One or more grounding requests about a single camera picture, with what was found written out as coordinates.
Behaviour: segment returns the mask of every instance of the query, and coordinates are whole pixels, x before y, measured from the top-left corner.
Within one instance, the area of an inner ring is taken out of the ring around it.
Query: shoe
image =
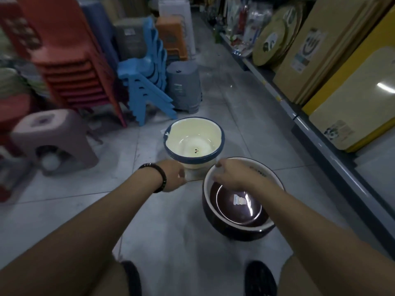
[[[142,296],[140,275],[136,266],[131,261],[123,261],[121,265],[128,277],[129,295]]]
[[[248,264],[244,276],[245,296],[276,296],[277,284],[270,269],[260,261]]]

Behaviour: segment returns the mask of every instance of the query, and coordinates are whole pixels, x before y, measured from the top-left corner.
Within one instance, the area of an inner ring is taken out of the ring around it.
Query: person's right arm
[[[257,199],[323,295],[395,295],[395,262],[241,161],[222,159],[215,180]]]

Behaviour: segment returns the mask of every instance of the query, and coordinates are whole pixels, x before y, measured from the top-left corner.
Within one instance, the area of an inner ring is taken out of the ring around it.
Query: person's left hand
[[[186,184],[185,170],[181,163],[175,160],[163,160],[157,164],[166,174],[167,183],[163,191],[170,192]]]

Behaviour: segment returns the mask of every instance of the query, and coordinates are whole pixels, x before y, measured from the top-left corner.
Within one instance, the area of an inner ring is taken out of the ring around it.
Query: tile floor
[[[242,71],[222,45],[214,44],[200,17],[194,15],[193,20],[203,90],[195,116],[211,118],[224,129],[221,157],[244,156],[266,164],[288,192],[385,253],[293,136],[289,117],[250,72]],[[0,268],[116,188],[141,164],[166,157],[161,130],[173,121],[161,112],[150,112],[145,126],[131,121],[127,129],[108,115],[98,118],[102,127],[96,132],[104,144],[94,145],[100,158],[97,166],[84,170],[70,160],[52,177],[34,170],[0,205]],[[249,243],[217,233],[203,213],[201,185],[202,181],[191,181],[173,193],[151,196],[114,249],[117,258],[132,260],[138,267],[144,295],[242,295],[249,260],[264,261],[278,281],[292,254],[278,229]]]

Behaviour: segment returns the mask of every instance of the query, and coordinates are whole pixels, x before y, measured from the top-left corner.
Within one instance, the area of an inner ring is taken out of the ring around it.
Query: black bracelet
[[[163,182],[162,182],[162,186],[160,186],[158,189],[156,189],[154,191],[154,193],[158,193],[160,191],[163,191],[163,189],[165,189],[166,183],[167,183],[167,178],[166,178],[166,174],[163,171],[163,169],[161,169],[158,165],[156,165],[155,163],[145,163],[143,165],[141,165],[139,167],[139,169],[144,168],[144,167],[152,167],[155,168],[157,171],[159,171],[160,175],[162,176]]]

